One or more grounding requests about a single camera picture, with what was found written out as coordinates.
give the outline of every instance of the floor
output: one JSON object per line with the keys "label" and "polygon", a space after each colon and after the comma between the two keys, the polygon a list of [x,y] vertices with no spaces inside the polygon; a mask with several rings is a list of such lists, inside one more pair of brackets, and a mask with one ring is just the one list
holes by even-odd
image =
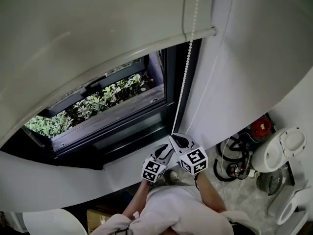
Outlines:
{"label": "floor", "polygon": [[[209,169],[205,170],[207,177],[212,185],[217,189],[222,198],[223,183],[219,181],[212,169],[214,160],[217,158],[215,147],[209,150]],[[173,168],[181,180],[188,184],[194,184],[193,177],[184,171],[181,167]],[[258,190],[256,180],[247,177],[244,180],[235,180],[230,183],[225,183],[225,204],[228,210],[236,210],[245,212],[251,221],[260,229],[262,235],[274,235],[278,225],[275,224],[272,217],[267,215],[267,210],[274,196],[268,196],[267,193]]]}

